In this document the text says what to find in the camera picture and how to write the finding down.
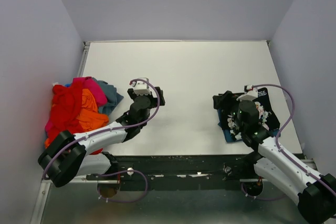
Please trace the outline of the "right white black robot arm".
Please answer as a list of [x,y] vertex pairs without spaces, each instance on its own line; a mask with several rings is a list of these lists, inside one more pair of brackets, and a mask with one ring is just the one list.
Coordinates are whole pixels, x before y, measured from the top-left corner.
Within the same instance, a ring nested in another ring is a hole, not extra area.
[[227,116],[229,128],[238,130],[253,152],[241,165],[249,178],[267,179],[298,207],[308,223],[324,223],[335,217],[335,177],[321,174],[289,152],[262,125],[262,114],[254,94],[234,95],[231,91],[213,96],[213,107]]

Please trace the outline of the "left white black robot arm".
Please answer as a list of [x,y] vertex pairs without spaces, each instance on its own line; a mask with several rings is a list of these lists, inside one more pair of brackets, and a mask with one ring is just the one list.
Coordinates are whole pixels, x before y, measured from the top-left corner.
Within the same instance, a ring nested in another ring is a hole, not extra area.
[[107,126],[84,133],[60,132],[38,158],[43,178],[56,187],[66,185],[76,176],[100,174],[104,179],[112,179],[118,171],[116,159],[105,151],[93,153],[133,139],[155,116],[151,109],[157,111],[165,105],[160,87],[146,94],[130,88],[128,94],[133,101],[129,110]]

